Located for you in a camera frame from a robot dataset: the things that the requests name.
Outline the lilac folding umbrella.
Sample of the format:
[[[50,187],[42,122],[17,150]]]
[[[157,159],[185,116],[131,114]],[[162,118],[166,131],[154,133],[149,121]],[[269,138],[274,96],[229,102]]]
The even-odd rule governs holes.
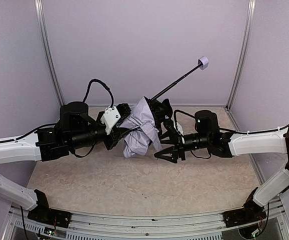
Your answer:
[[[169,121],[172,118],[173,109],[169,99],[166,98],[164,101],[160,102],[158,101],[158,98],[195,70],[204,70],[208,65],[209,59],[206,56],[200,57],[197,60],[197,65],[192,70],[172,82],[154,97],[143,97],[132,107],[131,115],[120,125],[121,128],[127,129],[127,134],[124,137],[123,149],[123,156],[125,158],[131,158],[135,155],[146,155],[150,145],[153,145],[157,151],[162,149],[162,144],[160,142],[160,137],[162,136],[162,123]]]

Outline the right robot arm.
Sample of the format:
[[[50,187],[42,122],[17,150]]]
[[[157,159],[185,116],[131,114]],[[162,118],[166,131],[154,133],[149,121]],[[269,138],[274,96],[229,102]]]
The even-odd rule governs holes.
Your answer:
[[[157,159],[177,163],[186,159],[186,152],[199,149],[207,149],[210,155],[220,158],[263,153],[287,155],[285,166],[254,189],[243,207],[223,213],[228,228],[266,218],[265,206],[289,188],[289,124],[276,129],[238,132],[220,128],[217,114],[209,110],[197,111],[193,118],[196,132],[187,135],[178,131],[175,119],[163,122],[166,132],[160,142],[169,147],[156,152]]]

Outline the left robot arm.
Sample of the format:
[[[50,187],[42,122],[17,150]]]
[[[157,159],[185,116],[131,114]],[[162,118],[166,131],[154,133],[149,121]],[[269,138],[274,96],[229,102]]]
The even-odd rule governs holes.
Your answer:
[[[46,124],[27,134],[11,139],[0,139],[0,164],[20,161],[52,161],[77,149],[94,148],[104,143],[111,149],[119,140],[117,125],[131,113],[127,103],[110,106],[97,119],[89,116],[89,107],[82,101],[73,101],[60,107],[59,121]],[[32,190],[0,174],[0,196],[28,210],[28,218],[51,224],[70,213],[57,213],[49,207],[46,194]]]

